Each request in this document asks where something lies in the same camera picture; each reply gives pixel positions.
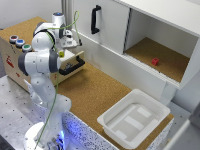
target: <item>plastic tub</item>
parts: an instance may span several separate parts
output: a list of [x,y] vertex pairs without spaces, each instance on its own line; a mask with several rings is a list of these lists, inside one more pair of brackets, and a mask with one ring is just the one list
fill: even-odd
[[170,109],[134,89],[97,121],[105,133],[126,149],[137,148],[170,113]]

